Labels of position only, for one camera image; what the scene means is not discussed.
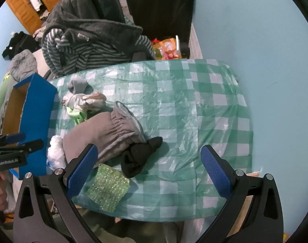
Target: black bag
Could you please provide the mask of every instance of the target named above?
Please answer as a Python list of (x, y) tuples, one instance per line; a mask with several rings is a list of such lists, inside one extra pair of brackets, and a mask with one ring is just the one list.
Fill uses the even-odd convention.
[(15, 33), (14, 37), (10, 39), (9, 45), (3, 51), (2, 56), (3, 58), (9, 57), (9, 59), (13, 59), (15, 55), (25, 49), (28, 49), (33, 53), (39, 50), (40, 46), (31, 35), (27, 35), (21, 31), (20, 33)]

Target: cardboard box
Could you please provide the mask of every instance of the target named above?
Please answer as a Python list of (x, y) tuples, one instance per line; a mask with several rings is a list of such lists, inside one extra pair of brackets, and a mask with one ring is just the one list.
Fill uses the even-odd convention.
[(11, 92), (2, 125), (2, 134), (24, 132), (24, 142), (42, 139), (44, 148), (27, 157), (27, 165), (11, 169), (11, 173), (22, 180), (26, 173), (46, 175), (46, 147), (50, 115), (56, 87), (38, 74), (16, 84)]

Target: blue gripper pad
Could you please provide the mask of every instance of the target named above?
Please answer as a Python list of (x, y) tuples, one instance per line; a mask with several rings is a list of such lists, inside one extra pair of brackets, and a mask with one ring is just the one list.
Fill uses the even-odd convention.
[(78, 196), (91, 170), (98, 160), (98, 148), (93, 145), (67, 181), (66, 195), (69, 199)]
[(26, 135), (23, 132), (19, 132), (12, 135), (7, 135), (5, 142), (7, 144), (23, 142), (26, 139)]
[(200, 158), (219, 195), (229, 199), (232, 193), (231, 180), (206, 146), (202, 147)]

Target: person's hand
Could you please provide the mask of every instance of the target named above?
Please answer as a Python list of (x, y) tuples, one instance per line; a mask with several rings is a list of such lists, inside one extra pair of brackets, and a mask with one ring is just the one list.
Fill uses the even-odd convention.
[(0, 211), (4, 211), (8, 207), (6, 186), (6, 173), (0, 172)]

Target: white cotton fluff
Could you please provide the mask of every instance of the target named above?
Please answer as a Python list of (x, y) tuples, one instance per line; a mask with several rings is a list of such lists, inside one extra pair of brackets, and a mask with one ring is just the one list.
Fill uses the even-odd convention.
[(53, 171), (57, 168), (64, 169), (66, 167), (63, 139), (59, 135), (53, 136), (50, 141), (50, 147), (47, 153), (47, 165)]

